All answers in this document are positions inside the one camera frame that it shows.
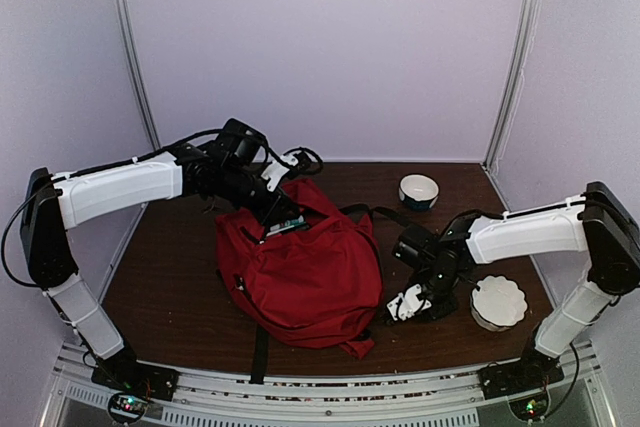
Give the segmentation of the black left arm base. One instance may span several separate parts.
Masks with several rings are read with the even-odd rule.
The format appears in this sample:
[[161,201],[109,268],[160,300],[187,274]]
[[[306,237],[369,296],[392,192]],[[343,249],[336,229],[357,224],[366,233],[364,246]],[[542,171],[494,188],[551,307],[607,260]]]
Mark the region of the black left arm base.
[[92,351],[90,354],[96,364],[91,376],[93,383],[145,399],[173,399],[179,372],[172,368],[140,362],[128,343],[107,359]]

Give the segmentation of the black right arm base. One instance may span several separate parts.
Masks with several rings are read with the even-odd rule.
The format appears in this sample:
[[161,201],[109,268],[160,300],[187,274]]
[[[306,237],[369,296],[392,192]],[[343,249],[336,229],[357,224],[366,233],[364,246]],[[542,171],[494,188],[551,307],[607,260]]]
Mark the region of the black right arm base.
[[539,352],[532,344],[517,360],[487,365],[477,375],[485,399],[543,389],[565,378],[558,358]]

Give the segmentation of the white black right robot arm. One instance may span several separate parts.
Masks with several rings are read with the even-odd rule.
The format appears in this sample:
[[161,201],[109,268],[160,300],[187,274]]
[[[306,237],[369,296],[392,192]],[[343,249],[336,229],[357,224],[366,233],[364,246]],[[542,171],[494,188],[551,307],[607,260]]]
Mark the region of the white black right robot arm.
[[534,329],[513,366],[517,385],[533,388],[608,305],[639,286],[638,224],[602,182],[534,209],[464,212],[440,234],[407,223],[393,254],[413,273],[406,288],[388,302],[388,316],[399,322],[448,313],[453,289],[471,267],[552,252],[586,252],[590,266],[565,301]]

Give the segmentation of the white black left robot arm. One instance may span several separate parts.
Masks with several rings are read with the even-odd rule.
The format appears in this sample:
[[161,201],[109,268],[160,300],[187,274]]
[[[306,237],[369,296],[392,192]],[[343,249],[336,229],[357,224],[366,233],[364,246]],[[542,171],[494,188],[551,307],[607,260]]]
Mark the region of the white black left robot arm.
[[123,391],[137,389],[144,371],[124,334],[83,279],[69,245],[70,231],[102,217],[155,201],[189,196],[221,198],[248,210],[262,225],[295,213],[280,187],[302,161],[278,155],[266,137],[230,119],[155,152],[95,167],[53,174],[47,168],[29,177],[17,209],[27,286],[43,292],[75,329],[98,369]]

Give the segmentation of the red backpack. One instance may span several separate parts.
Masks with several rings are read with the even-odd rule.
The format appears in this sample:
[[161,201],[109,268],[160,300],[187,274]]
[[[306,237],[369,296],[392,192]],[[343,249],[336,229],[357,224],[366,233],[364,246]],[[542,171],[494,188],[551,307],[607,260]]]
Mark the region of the red backpack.
[[219,275],[235,304],[257,323],[250,381],[261,384],[270,339],[361,360],[373,348],[369,325],[384,297],[373,217],[409,221],[385,207],[337,207],[312,181],[285,184],[301,223],[269,233],[246,209],[215,220]]

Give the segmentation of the white teal marker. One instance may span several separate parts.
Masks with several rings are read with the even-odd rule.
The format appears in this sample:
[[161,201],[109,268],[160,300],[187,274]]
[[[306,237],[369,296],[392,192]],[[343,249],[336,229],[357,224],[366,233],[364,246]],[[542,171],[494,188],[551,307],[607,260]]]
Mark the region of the white teal marker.
[[299,216],[295,219],[286,220],[284,222],[272,225],[268,228],[265,233],[266,237],[271,237],[275,235],[284,234],[286,232],[294,231],[296,229],[300,229],[305,227],[307,222],[305,221],[303,216]]

